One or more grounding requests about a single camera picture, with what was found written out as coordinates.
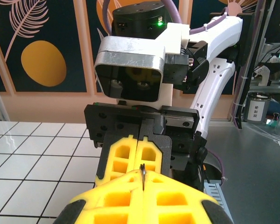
orange wall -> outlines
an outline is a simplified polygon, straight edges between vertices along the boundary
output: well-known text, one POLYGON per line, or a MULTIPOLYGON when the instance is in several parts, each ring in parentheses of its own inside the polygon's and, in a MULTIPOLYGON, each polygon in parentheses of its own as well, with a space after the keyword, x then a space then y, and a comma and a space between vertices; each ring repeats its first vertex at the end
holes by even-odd
MULTIPOLYGON (((192 0, 180 0, 180 13, 184 23, 190 22, 192 0)), ((85 19, 85 0, 74 0, 78 33, 83 58, 87 86, 93 87, 93 61, 89 25, 85 19)), ((41 121, 84 123, 84 108, 94 102, 115 103, 114 99, 97 94, 94 88, 87 93, 17 93, 12 85, 3 55, 0 52, 0 73, 8 93, 2 93, 8 115, 12 121, 41 121)), ((181 95, 174 91, 173 106, 189 107, 193 95, 181 95)), ((214 118, 226 119, 231 106, 232 96, 222 96, 214 112, 214 118)))

purple cable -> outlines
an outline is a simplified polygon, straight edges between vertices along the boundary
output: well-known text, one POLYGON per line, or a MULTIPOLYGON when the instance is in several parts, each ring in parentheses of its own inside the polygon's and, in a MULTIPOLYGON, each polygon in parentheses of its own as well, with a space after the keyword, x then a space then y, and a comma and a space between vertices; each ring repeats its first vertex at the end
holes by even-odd
POLYGON ((224 14, 219 19, 217 19, 217 20, 213 21, 212 23, 208 24, 206 27, 203 26, 203 27, 200 27, 200 28, 191 29, 190 30, 190 35, 201 33, 203 31, 205 31, 206 28, 207 29, 213 28, 215 25, 217 25, 220 22, 222 22, 227 17, 227 15, 228 15, 228 7, 225 7, 223 9, 223 13, 224 14))
POLYGON ((224 181, 225 181, 225 169, 224 169, 224 166, 223 166, 223 162, 221 160, 221 158, 216 154, 214 153, 213 151, 211 150, 207 150, 210 154, 212 154, 217 160, 218 162, 220 163, 220 166, 221 166, 221 173, 222 173, 222 177, 221 177, 221 184, 220 186, 222 186, 224 184, 224 181))
MULTIPOLYGON (((179 12, 172 0, 161 0, 161 2, 164 4, 165 8, 168 10, 170 17, 172 18, 172 22, 174 23, 182 23, 181 16, 179 15, 179 12)), ((107 33, 112 33, 111 25, 108 21, 108 6, 109 6, 110 0, 104 0, 102 12, 103 12, 103 22, 107 29, 107 33)))

